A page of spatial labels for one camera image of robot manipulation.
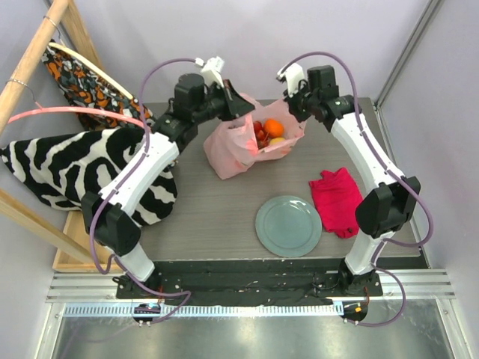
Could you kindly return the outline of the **fake orange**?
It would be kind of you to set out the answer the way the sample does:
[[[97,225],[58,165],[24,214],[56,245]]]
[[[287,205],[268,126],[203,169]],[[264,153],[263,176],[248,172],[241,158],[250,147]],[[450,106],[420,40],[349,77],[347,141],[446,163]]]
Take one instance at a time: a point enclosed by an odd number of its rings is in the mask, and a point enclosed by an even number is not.
[[[284,134],[284,126],[282,123],[273,118],[269,118],[265,121],[263,130],[270,138],[281,138]]]

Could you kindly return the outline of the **pink plastic bag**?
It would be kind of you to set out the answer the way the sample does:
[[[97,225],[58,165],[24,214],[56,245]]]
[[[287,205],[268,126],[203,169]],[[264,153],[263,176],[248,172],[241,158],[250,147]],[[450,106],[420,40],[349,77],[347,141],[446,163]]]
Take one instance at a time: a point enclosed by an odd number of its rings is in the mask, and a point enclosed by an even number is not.
[[[283,100],[263,106],[245,93],[242,97],[252,103],[255,110],[239,119],[221,122],[204,142],[207,160],[222,180],[246,172],[257,162],[284,158],[305,135],[306,123],[297,122]],[[261,148],[254,133],[254,122],[263,123],[268,119],[284,126],[284,140]]]

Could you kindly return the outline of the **fake yellow pear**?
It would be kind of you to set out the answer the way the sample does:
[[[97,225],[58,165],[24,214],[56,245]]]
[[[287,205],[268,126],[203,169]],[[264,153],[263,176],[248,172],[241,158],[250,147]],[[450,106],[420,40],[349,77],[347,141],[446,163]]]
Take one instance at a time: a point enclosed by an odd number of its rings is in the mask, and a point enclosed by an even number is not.
[[[278,137],[278,138],[272,138],[269,140],[269,146],[275,146],[278,144],[283,144],[286,141],[285,138]]]

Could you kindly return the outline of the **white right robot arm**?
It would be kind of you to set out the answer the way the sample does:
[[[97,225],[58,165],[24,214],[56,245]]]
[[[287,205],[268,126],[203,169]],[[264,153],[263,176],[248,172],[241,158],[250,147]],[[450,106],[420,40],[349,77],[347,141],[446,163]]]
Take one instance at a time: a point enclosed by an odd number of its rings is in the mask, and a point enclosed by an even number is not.
[[[386,241],[410,221],[420,182],[405,177],[381,148],[364,121],[356,93],[340,95],[333,67],[303,70],[293,63],[279,70],[277,79],[287,86],[289,112],[299,122],[314,117],[322,123],[346,150],[367,190],[355,210],[359,232],[338,269],[338,289],[361,295],[375,281],[374,266]]]

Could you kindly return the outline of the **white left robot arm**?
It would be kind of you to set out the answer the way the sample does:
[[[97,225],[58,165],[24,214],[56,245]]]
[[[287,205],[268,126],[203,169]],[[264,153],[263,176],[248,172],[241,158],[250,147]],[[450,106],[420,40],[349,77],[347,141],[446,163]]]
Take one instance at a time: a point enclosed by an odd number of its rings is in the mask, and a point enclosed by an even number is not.
[[[159,291],[153,261],[140,244],[141,229],[132,216],[149,187],[198,135],[202,123],[218,118],[236,120],[255,109],[231,82],[207,83],[189,73],[179,78],[168,110],[146,133],[139,152],[99,194],[82,198],[85,228],[91,240],[108,248],[135,278],[133,289],[142,298]]]

